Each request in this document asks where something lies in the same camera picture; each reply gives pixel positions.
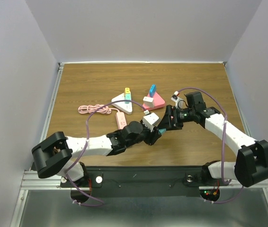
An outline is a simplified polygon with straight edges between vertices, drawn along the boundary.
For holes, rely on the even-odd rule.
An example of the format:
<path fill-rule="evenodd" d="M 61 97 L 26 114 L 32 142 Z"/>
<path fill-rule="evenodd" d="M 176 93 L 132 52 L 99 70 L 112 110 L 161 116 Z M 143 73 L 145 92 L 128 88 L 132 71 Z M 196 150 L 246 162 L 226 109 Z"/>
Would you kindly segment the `pink triangular power strip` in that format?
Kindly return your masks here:
<path fill-rule="evenodd" d="M 154 99 L 154 107 L 149 107 L 145 104 L 143 104 L 143 107 L 149 111 L 165 107 L 166 105 L 165 100 L 157 92 L 155 92 L 153 99 Z"/>

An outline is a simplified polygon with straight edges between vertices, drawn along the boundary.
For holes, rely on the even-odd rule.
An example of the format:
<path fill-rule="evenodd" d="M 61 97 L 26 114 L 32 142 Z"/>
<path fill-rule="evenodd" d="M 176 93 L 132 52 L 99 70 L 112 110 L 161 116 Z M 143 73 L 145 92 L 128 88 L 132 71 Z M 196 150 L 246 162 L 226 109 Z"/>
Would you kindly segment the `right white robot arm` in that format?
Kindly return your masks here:
<path fill-rule="evenodd" d="M 232 125 L 215 107 L 207 107 L 201 92 L 179 97 L 176 91 L 171 99 L 174 106 L 167 105 L 158 128 L 163 131 L 181 130 L 186 122 L 195 122 L 216 135 L 222 148 L 228 146 L 236 156 L 235 162 L 212 161 L 203 166 L 200 179 L 212 184 L 217 179 L 236 180 L 250 187 L 268 179 L 268 142 L 256 140 Z"/>

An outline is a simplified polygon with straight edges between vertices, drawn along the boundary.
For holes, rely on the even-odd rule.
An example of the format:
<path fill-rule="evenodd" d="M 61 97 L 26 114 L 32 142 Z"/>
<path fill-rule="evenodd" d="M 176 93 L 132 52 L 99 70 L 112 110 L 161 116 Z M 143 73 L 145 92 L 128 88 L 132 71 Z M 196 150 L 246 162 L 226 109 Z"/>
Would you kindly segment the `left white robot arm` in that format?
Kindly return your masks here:
<path fill-rule="evenodd" d="M 76 138 L 55 132 L 32 148 L 40 179 L 54 175 L 70 177 L 77 186 L 87 183 L 88 175 L 79 162 L 84 156 L 114 156 L 135 144 L 153 145 L 161 137 L 158 127 L 149 129 L 143 122 L 132 121 L 121 130 L 99 137 Z"/>

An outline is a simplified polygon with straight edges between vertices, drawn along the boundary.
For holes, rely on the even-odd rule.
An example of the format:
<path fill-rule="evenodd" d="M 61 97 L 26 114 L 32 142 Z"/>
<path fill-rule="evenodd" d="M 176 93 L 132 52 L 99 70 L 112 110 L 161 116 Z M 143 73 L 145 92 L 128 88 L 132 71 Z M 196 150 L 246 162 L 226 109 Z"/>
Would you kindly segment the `white cube charger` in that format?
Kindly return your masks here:
<path fill-rule="evenodd" d="M 143 105 L 145 108 L 154 108 L 155 102 L 153 97 L 145 96 L 143 98 Z"/>

